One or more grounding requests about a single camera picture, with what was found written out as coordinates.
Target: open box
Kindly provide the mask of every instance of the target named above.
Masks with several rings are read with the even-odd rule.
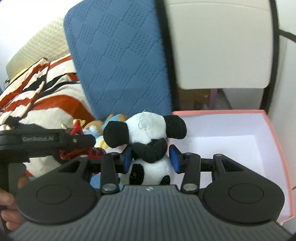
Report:
[[[285,203],[278,218],[283,223],[295,216],[292,185],[284,155],[275,132],[263,110],[176,111],[187,126],[185,139],[170,139],[182,152],[202,158],[222,153],[276,183],[284,192]],[[184,174],[172,184],[179,188]],[[200,187],[212,182],[210,172],[202,172]]]

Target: white logo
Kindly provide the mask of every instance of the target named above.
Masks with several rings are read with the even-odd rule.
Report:
[[[146,188],[146,190],[147,190],[148,192],[152,191],[153,189],[154,189],[153,187],[148,187],[148,188]]]
[[[23,137],[23,142],[30,142],[30,141],[53,141],[54,137]]]

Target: beige quilted headboard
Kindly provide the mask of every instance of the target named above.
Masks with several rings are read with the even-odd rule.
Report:
[[[10,79],[42,58],[52,61],[70,53],[63,28],[64,17],[41,29],[12,57],[6,65]]]

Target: panda plush toy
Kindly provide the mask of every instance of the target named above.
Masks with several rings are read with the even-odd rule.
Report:
[[[119,174],[121,185],[169,185],[175,172],[166,155],[166,138],[183,139],[186,134],[185,122],[179,116],[144,111],[125,122],[110,121],[103,138],[111,148],[132,145],[134,160],[128,173]]]
[[[144,111],[125,122],[110,121],[103,131],[103,138],[111,148],[132,144],[135,160],[141,158],[154,163],[167,152],[166,138],[183,139],[186,134],[186,124],[179,116]]]

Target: blue quilted cushion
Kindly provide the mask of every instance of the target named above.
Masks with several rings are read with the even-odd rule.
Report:
[[[172,111],[163,43],[153,0],[84,0],[64,29],[94,117]]]

